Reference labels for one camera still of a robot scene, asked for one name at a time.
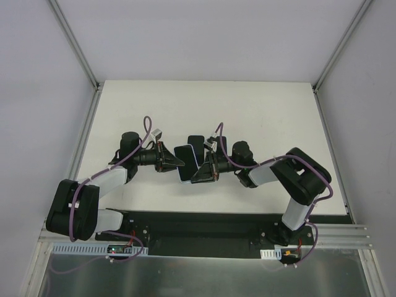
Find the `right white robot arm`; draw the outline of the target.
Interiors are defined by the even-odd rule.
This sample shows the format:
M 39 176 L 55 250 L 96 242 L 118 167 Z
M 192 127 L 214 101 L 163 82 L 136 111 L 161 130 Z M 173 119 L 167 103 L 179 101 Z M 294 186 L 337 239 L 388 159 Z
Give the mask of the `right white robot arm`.
M 254 160 L 248 143 L 239 141 L 233 145 L 230 156 L 221 147 L 216 152 L 208 152 L 191 183 L 215 182 L 220 174 L 229 172 L 236 174 L 246 188 L 279 182 L 290 195 L 280 221 L 266 232 L 268 241 L 281 246 L 299 239 L 316 200 L 332 182 L 330 173 L 297 147 L 260 165 Z

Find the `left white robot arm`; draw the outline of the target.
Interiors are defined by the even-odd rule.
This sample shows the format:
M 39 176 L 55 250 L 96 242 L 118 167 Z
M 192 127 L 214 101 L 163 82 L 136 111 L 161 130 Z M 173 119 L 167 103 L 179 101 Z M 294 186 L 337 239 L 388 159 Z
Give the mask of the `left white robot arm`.
M 131 226 L 123 220 L 124 215 L 117 210 L 100 209 L 99 200 L 130 182 L 139 166 L 152 165 L 159 173 L 184 166 L 160 137 L 161 131 L 155 130 L 153 147 L 144 149 L 138 133 L 125 132 L 108 167 L 80 181 L 60 181 L 46 218 L 46 230 L 68 236 L 72 242 L 86 241 L 103 231 L 109 231 L 118 241 L 127 239 Z

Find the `black phone case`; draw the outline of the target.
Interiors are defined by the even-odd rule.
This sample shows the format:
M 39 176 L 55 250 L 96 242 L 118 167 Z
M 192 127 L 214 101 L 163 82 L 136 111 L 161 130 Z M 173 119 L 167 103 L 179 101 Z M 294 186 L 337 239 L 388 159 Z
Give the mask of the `black phone case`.
M 205 151 L 204 151 L 205 137 L 200 135 L 191 135 L 187 138 L 187 143 L 192 145 L 196 156 L 198 166 L 204 163 Z

